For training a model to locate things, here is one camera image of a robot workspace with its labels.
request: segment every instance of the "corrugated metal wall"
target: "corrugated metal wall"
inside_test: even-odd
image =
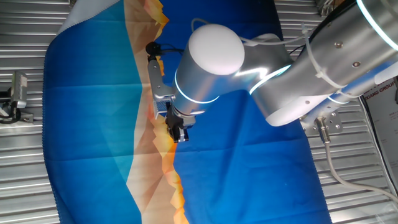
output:
[[[316,27],[323,21],[313,0],[275,0],[275,4],[285,39],[302,35],[302,23],[307,27]],[[286,47],[291,51],[303,44],[304,40],[301,40]],[[300,52],[301,49],[292,55],[296,57]],[[390,185],[385,167],[376,150],[362,106],[358,101],[352,102],[338,111],[344,129],[341,134],[331,137],[331,153],[336,170],[348,181],[388,189]],[[333,223],[379,223],[376,215],[384,212],[391,200],[381,194],[352,189],[337,182],[330,174],[325,148],[319,136],[309,136],[308,141]],[[397,213],[390,211],[388,215],[396,217]]]
[[[322,20],[313,0],[275,1],[285,39],[301,35],[301,23]],[[59,223],[42,153],[42,79],[45,51],[69,13],[68,0],[0,0],[0,90],[13,70],[29,76],[28,107],[33,125],[0,124],[0,223]],[[287,45],[291,51],[303,41]],[[293,53],[297,56],[300,50]],[[387,188],[382,162],[358,102],[340,110],[342,134],[332,136],[336,169],[347,180]],[[318,136],[308,138],[334,223],[377,223],[390,203],[385,196],[350,189],[333,179]]]
[[[28,74],[34,123],[0,124],[0,223],[59,223],[42,150],[44,56],[70,11],[68,0],[0,0],[0,90]]]

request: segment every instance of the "blue fabric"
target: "blue fabric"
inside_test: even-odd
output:
[[[43,147],[63,223],[141,223],[126,186],[141,91],[122,1],[49,46]]]
[[[282,36],[272,1],[161,2],[170,21],[160,44],[185,48],[194,17],[247,38]],[[141,223],[126,179],[142,87],[123,7],[62,32],[46,54],[43,145],[62,223]],[[171,83],[180,56],[162,60]],[[191,224],[331,223],[298,122],[269,126],[248,93],[237,91],[198,116],[189,136],[174,166]]]

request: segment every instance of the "black cable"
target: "black cable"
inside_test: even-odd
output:
[[[14,108],[17,107],[16,103],[17,102],[11,104],[11,112],[8,116],[0,115],[0,118],[1,119],[9,119],[9,118],[14,117]]]
[[[162,46],[167,45],[171,49],[162,49]],[[184,52],[183,49],[177,49],[171,44],[158,44],[156,42],[151,42],[146,45],[146,52],[151,56],[158,56],[169,52],[178,52],[180,55]]]
[[[326,27],[329,23],[333,22],[336,18],[341,16],[343,13],[351,9],[353,6],[356,5],[356,0],[345,0],[343,1],[335,10],[333,10],[329,16],[327,16],[321,24],[312,32],[311,37],[310,37],[310,42],[311,40],[324,28]]]
[[[165,49],[165,50],[161,50],[159,53],[164,54],[164,53],[169,53],[169,52],[178,52],[178,53],[180,53],[180,55],[182,55],[184,50],[182,50],[182,49]]]
[[[177,49],[176,47],[174,47],[174,46],[171,45],[171,44],[161,44],[160,46],[169,46],[169,47],[171,47],[172,49]]]
[[[0,124],[14,124],[14,123],[16,123],[16,122],[18,122],[19,120],[21,120],[21,116],[22,116],[22,114],[21,114],[21,111],[20,111],[20,109],[18,109],[17,108],[17,112],[16,112],[16,114],[13,114],[12,116],[16,116],[15,117],[15,119],[13,118],[12,120],[10,120],[10,121],[5,121],[5,120],[2,120],[2,121],[0,121]]]
[[[298,50],[299,48],[304,47],[304,46],[305,46],[305,44],[303,44],[303,45],[301,45],[301,46],[298,46],[298,47],[294,48],[294,50],[291,51],[291,53],[289,53],[289,54],[291,55],[291,54],[294,53],[296,50]]]

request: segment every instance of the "silver robot arm segment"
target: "silver robot arm segment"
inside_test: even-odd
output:
[[[397,58],[396,12],[395,0],[352,1],[315,30],[295,62],[282,44],[261,44],[280,42],[276,35],[265,34],[243,44],[227,27],[200,27],[188,41],[172,88],[163,85],[159,71],[155,75],[157,62],[149,62],[155,102],[168,99],[170,135],[175,142],[187,141],[187,128],[193,126],[195,116],[220,95],[235,90],[247,90],[273,126],[303,115],[315,120],[325,107],[336,109],[352,96],[362,95],[377,82],[376,74],[365,74]]]

